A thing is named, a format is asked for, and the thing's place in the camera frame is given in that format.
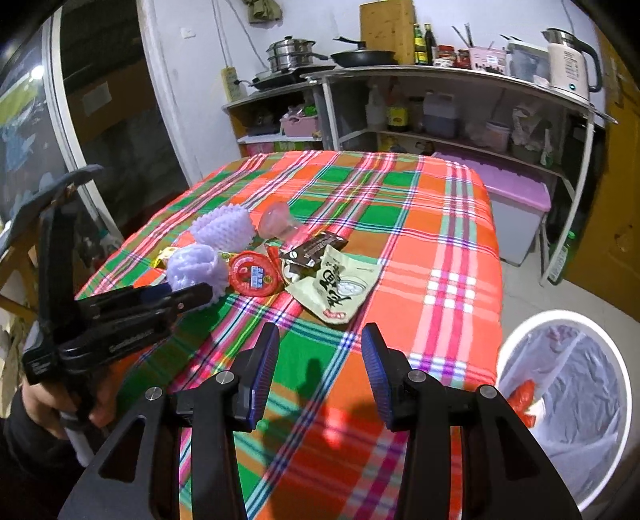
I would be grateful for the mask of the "person's left hand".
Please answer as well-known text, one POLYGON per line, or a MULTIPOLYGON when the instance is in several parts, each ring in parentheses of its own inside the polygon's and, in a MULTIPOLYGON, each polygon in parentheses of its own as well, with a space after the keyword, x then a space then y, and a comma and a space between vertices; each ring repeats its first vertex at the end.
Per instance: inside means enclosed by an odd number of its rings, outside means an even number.
MULTIPOLYGON (((90 422, 98 428, 106 427, 116 416, 117 393, 124 375, 111 368, 96 386, 96 404, 89 413, 90 422)), ((22 401, 27 416, 38 426, 58 439, 66 433, 60 422, 60 414, 73 413, 74 401, 59 384, 30 384, 26 378, 21 384, 22 401)))

